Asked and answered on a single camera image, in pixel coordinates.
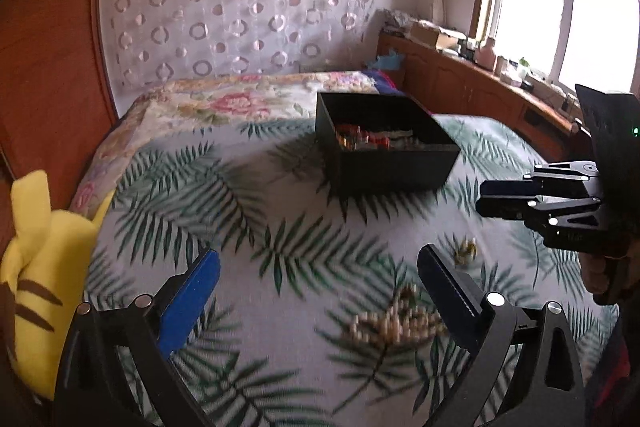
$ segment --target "bottle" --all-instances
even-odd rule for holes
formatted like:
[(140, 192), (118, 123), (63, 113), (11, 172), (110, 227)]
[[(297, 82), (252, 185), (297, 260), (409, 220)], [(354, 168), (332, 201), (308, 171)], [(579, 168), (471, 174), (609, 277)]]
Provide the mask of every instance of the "bottle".
[(505, 57), (502, 57), (502, 56), (498, 57), (498, 59), (495, 62), (494, 75), (500, 76), (508, 64), (509, 64), (509, 61)]
[(495, 70), (495, 62), (497, 57), (494, 52), (495, 39), (493, 37), (487, 37), (482, 47), (476, 50), (476, 64), (483, 70), (491, 71)]

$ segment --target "human hand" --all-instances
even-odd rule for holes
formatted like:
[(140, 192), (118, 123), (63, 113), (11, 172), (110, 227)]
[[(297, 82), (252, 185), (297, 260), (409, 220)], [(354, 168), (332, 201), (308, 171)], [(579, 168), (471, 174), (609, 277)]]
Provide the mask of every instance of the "human hand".
[[(640, 282), (640, 239), (634, 240), (626, 252), (626, 256), (630, 259), (629, 271), (625, 283), (625, 289), (631, 288)], [(604, 273), (606, 260), (604, 257), (581, 253), (580, 257), (580, 273), (585, 288), (594, 295), (601, 295), (607, 291), (609, 286), (609, 277)]]

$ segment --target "cabinet door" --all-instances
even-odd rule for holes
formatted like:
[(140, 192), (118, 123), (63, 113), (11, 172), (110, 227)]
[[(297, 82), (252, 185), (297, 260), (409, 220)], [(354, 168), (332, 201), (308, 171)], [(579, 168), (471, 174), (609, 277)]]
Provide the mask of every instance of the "cabinet door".
[(431, 92), (437, 84), (437, 69), (418, 55), (407, 55), (404, 59), (404, 92), (412, 95), (430, 111), (434, 111)]
[(522, 109), (522, 99), (509, 87), (491, 79), (468, 83), (466, 113), (486, 116), (513, 128)]
[(466, 80), (456, 71), (438, 68), (438, 79), (431, 89), (427, 108), (441, 114), (466, 114)]

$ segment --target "window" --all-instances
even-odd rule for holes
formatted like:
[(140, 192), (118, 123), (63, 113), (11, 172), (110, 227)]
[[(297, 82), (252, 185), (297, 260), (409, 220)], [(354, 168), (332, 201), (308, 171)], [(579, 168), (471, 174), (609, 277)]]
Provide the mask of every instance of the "window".
[(564, 89), (632, 88), (640, 34), (638, 0), (493, 0), (486, 34), (496, 52), (525, 58)]

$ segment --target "wooden shelf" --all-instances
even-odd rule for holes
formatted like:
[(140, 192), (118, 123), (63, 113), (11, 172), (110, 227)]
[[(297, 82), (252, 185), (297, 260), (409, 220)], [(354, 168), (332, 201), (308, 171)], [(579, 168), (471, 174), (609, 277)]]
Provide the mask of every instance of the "wooden shelf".
[(430, 111), (494, 118), (549, 162), (593, 157), (590, 140), (575, 134), (571, 122), (531, 93), (504, 84), (463, 58), (380, 34), (378, 53), (385, 55), (389, 49), (405, 55), (402, 88)]

